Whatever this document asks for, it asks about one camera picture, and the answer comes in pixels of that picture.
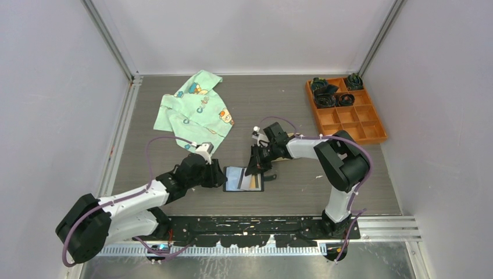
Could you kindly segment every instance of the gray work surface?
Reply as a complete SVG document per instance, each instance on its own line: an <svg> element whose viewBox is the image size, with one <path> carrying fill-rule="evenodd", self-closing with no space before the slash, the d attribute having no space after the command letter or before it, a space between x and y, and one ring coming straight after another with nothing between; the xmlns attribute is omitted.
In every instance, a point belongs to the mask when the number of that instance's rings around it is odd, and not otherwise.
<svg viewBox="0 0 493 279"><path fill-rule="evenodd" d="M84 267L83 279L416 278L404 242L351 243L337 266L320 255L177 257L155 265L145 257L95 257Z"/></svg>
<svg viewBox="0 0 493 279"><path fill-rule="evenodd" d="M189 77L144 77L135 105L114 194L140 187L149 180L144 155L147 142L171 132L153 130L161 97L174 94ZM290 119L304 135L317 135L303 86L313 76L224 76L214 89L223 98L234 126L213 158L221 167L246 166L250 156L252 128L266 116ZM261 127L275 122L266 120ZM279 121L285 131L292 127ZM401 214L379 145L365 145L375 162L372 177L360 189L353 209L368 208L366 214ZM188 151L175 140L155 141L149 148L154 177L180 164ZM331 185L317 160L295 159L274 163L269 172L275 181L265 183L264 192L223 192L221 188L195 187L185 197L162 209L168 215L300 215L320 214L327 205Z"/></svg>

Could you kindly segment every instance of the white wall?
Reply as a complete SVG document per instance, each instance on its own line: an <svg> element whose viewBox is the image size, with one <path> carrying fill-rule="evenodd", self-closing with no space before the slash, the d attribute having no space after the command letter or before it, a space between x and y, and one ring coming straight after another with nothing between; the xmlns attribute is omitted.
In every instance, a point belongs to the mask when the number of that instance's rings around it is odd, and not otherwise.
<svg viewBox="0 0 493 279"><path fill-rule="evenodd" d="M437 278L493 273L493 2L412 0L364 76Z"/></svg>
<svg viewBox="0 0 493 279"><path fill-rule="evenodd" d="M95 1L141 74L357 71L393 2Z"/></svg>
<svg viewBox="0 0 493 279"><path fill-rule="evenodd" d="M80 1L0 7L0 277L57 278L55 227L97 189L128 81Z"/></svg>

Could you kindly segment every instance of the light green cloth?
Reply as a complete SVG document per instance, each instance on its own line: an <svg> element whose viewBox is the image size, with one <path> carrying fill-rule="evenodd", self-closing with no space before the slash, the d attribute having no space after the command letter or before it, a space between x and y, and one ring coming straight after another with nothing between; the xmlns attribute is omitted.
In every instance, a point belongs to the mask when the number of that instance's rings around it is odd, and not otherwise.
<svg viewBox="0 0 493 279"><path fill-rule="evenodd" d="M172 131L174 135L201 144L211 142L217 150L234 121L219 95L212 90L223 78L201 70L188 79L174 94L161 99L154 130ZM193 152L186 142L176 143Z"/></svg>

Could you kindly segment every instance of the black cable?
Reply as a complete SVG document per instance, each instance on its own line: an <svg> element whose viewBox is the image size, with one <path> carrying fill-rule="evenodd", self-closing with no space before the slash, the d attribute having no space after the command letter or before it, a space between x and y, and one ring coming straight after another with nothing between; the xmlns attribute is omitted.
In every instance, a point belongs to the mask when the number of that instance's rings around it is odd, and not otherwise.
<svg viewBox="0 0 493 279"><path fill-rule="evenodd" d="M363 80L356 73L348 75L346 81L346 86L348 87L349 91L363 89Z"/></svg>
<svg viewBox="0 0 493 279"><path fill-rule="evenodd" d="M263 147L267 147L267 146L269 146L269 143L268 143L268 142L263 141L263 140L261 140L261 139L259 140L259 143L260 143L260 144L262 144L262 146L263 146Z"/></svg>
<svg viewBox="0 0 493 279"><path fill-rule="evenodd" d="M339 90L339 87L329 84L325 78L313 78L310 88L317 108L333 108L337 105L337 99L334 94Z"/></svg>
<svg viewBox="0 0 493 279"><path fill-rule="evenodd" d="M342 94L337 100L337 106L352 106L354 101L355 97L353 94Z"/></svg>
<svg viewBox="0 0 493 279"><path fill-rule="evenodd" d="M313 101L319 109L333 108L337 104L335 96L330 94L320 94L318 96L314 96Z"/></svg>

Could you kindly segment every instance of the orange compartment tray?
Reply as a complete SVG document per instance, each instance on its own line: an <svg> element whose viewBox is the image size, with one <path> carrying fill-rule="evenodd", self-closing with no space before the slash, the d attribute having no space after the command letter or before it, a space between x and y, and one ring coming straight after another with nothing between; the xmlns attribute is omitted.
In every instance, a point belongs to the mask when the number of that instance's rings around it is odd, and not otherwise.
<svg viewBox="0 0 493 279"><path fill-rule="evenodd" d="M327 81L329 84L339 87L335 93L336 96L352 94L355 97L355 102L352 106L318 109L313 101L310 87L312 81L307 81L305 85L306 96L310 102L319 133L331 135L339 130L345 130L359 144L384 142L387 139L387 133L366 89L348 91L342 77L329 78Z"/></svg>

